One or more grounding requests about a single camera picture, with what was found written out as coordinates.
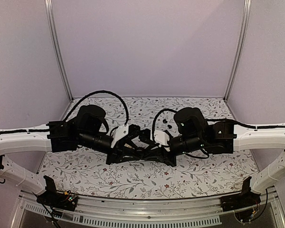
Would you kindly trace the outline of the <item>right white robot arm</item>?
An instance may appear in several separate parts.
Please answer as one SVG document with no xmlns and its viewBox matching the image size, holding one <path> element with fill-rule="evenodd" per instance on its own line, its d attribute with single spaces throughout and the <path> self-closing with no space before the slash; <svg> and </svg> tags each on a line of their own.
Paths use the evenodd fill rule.
<svg viewBox="0 0 285 228">
<path fill-rule="evenodd" d="M 285 176 L 285 123 L 249 125 L 232 119 L 205 119 L 198 108 L 185 107 L 174 112 L 179 136 L 152 126 L 147 140 L 172 158 L 180 154 L 204 150 L 209 154 L 233 153 L 252 149 L 281 149 L 281 154 L 259 173 L 246 178 L 242 192 L 236 197 L 240 207 L 251 203 Z"/>
</svg>

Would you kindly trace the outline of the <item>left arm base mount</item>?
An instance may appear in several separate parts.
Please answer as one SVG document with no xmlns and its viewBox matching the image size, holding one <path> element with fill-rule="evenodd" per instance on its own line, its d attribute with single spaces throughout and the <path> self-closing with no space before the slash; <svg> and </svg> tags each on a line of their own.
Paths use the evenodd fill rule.
<svg viewBox="0 0 285 228">
<path fill-rule="evenodd" d="M 37 195 L 37 203 L 52 208 L 75 211 L 78 203 L 78 194 L 70 190 L 58 192 L 55 182 L 49 176 L 43 176 L 46 182 L 45 192 Z"/>
</svg>

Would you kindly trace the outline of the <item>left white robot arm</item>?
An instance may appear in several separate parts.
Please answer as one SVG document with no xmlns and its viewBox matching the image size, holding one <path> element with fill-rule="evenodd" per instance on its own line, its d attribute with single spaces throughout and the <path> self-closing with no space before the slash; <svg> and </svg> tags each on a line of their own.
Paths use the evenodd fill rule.
<svg viewBox="0 0 285 228">
<path fill-rule="evenodd" d="M 126 148 L 125 143 L 139 135 L 140 127 L 125 123 L 109 135 L 100 131 L 102 125 L 108 127 L 105 115 L 106 112 L 99 106 L 84 105 L 69 120 L 53 121 L 32 129 L 0 130 L 1 183 L 11 181 L 43 197 L 50 206 L 57 206 L 65 195 L 57 192 L 54 180 L 28 171 L 7 155 L 18 152 L 64 152 L 84 146 L 105 153 L 109 162 L 121 161 L 119 155 L 129 156 L 136 152 Z"/>
</svg>

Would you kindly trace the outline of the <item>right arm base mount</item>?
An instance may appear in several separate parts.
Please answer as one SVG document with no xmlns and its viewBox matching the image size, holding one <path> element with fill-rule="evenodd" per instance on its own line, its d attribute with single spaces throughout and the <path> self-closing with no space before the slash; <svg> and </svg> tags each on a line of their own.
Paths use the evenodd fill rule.
<svg viewBox="0 0 285 228">
<path fill-rule="evenodd" d="M 240 193 L 220 197 L 220 206 L 224 212 L 250 207 L 250 209 L 234 212 L 235 219 L 241 224 L 248 224 L 263 215 L 268 204 L 268 191 L 266 189 L 265 205 L 260 211 L 261 194 L 253 193 L 250 187 L 252 177 L 247 177 L 242 184 Z"/>
</svg>

